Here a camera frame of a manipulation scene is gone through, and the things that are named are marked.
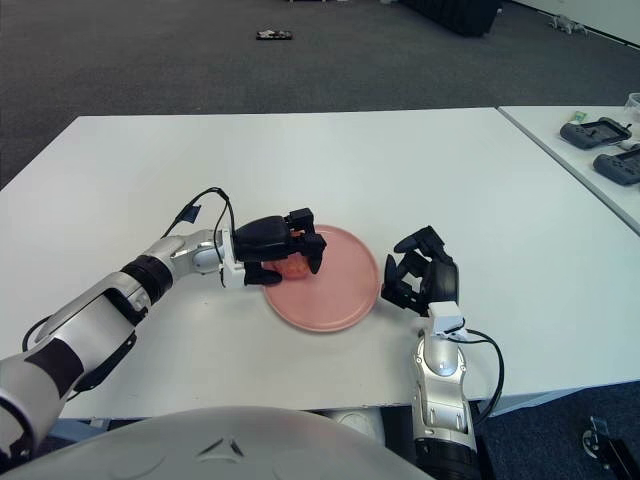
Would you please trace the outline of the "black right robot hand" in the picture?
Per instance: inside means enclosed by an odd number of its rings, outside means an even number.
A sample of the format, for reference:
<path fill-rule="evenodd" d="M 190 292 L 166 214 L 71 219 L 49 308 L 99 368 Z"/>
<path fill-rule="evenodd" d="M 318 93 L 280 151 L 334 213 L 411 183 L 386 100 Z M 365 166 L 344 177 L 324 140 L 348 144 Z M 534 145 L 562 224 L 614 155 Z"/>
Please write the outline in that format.
<path fill-rule="evenodd" d="M 459 270 L 432 226 L 399 241 L 385 262 L 381 297 L 401 309 L 426 317 L 433 302 L 459 301 Z"/>

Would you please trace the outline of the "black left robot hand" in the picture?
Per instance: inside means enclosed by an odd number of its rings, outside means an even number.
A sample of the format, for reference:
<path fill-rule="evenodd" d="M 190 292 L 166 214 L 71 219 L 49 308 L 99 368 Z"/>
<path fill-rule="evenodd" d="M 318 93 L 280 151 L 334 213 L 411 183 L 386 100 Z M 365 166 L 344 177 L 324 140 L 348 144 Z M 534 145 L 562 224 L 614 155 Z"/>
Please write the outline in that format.
<path fill-rule="evenodd" d="M 232 240 L 235 259 L 244 267 L 244 284 L 258 286 L 317 274 L 327 246 L 309 208 L 249 222 L 234 231 Z"/>

